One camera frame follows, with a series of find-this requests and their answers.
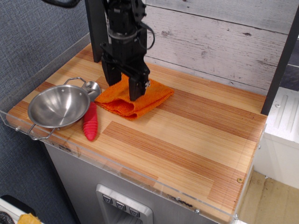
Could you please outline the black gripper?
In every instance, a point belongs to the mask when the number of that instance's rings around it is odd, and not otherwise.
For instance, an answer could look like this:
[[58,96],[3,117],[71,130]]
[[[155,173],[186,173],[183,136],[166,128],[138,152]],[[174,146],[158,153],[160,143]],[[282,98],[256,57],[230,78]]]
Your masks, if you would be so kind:
[[139,28],[135,36],[126,39],[110,38],[100,44],[103,49],[102,68],[109,86],[121,81],[121,74],[129,77],[129,98],[136,101],[148,87],[150,73],[143,58],[147,53],[147,29]]

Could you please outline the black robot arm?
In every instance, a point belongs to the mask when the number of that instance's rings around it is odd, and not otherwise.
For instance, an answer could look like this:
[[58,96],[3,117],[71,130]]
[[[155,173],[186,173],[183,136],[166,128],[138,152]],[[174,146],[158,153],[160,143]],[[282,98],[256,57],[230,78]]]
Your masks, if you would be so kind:
[[103,42],[102,68],[112,86],[128,77],[129,98],[136,101],[150,84],[150,70],[144,62],[147,53],[147,31],[142,22],[146,5],[141,0],[105,0],[109,42]]

